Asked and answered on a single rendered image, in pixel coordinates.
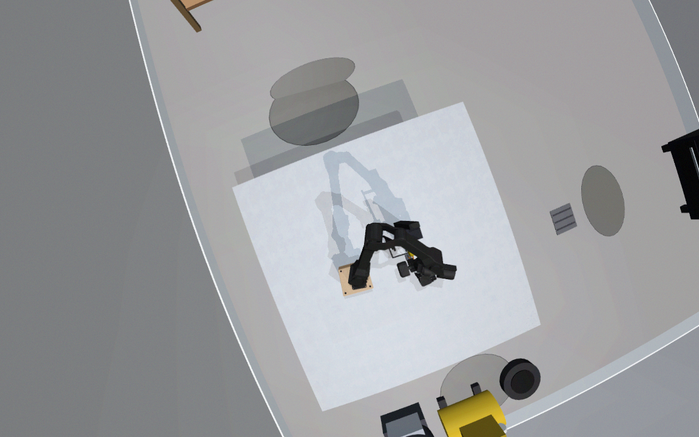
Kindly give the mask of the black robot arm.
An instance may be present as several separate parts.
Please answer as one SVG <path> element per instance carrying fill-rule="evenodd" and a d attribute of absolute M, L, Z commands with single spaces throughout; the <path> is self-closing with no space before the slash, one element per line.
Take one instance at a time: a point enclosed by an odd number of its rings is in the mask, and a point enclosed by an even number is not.
<path fill-rule="evenodd" d="M 383 231 L 393 234 L 394 240 L 382 243 Z M 404 248 L 421 260 L 418 263 L 417 272 L 414 272 L 421 286 L 431 284 L 437 279 L 436 277 L 454 280 L 457 266 L 445 265 L 443 263 L 442 251 L 436 247 L 425 246 L 422 242 L 416 240 L 415 237 L 408 234 L 404 228 L 396 228 L 386 222 L 372 222 L 366 226 L 365 241 L 360 259 L 355 261 L 350 267 L 348 284 L 352 285 L 353 290 L 361 290 L 367 287 L 367 277 L 369 277 L 371 272 L 370 262 L 374 252 L 386 251 L 395 246 Z M 423 275 L 420 276 L 420 273 Z"/>

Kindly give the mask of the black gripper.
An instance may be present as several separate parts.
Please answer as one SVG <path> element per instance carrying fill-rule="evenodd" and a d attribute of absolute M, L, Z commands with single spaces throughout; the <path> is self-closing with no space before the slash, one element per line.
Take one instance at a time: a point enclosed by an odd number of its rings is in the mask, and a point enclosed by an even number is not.
<path fill-rule="evenodd" d="M 408 264 L 406 263 L 406 261 L 400 261 L 399 263 L 397 263 L 397 268 L 399 269 L 400 277 L 408 277 L 410 276 L 410 272 L 416 272 L 418 268 L 418 263 L 420 263 L 420 261 L 421 260 L 418 257 L 416 257 L 416 259 L 408 259 Z"/>

